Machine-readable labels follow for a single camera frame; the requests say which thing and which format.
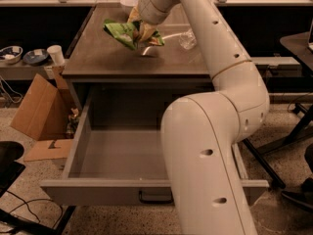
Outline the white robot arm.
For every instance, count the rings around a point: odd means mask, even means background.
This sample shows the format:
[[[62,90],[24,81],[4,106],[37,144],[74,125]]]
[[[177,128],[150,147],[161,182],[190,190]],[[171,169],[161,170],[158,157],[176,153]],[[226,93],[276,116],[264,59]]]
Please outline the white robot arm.
[[[141,19],[161,24],[182,5],[213,91],[171,103],[161,144],[181,230],[188,235],[257,235],[232,148],[269,110],[266,86],[249,54],[211,0],[140,0]]]

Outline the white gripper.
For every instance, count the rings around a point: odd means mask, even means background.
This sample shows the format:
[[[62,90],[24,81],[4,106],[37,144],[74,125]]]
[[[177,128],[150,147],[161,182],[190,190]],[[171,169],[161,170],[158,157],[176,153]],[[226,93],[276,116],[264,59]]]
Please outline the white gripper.
[[[157,27],[152,24],[164,22],[171,10],[171,0],[139,0],[138,7],[132,8],[128,17],[129,23],[139,22],[139,41],[148,40],[156,31]]]

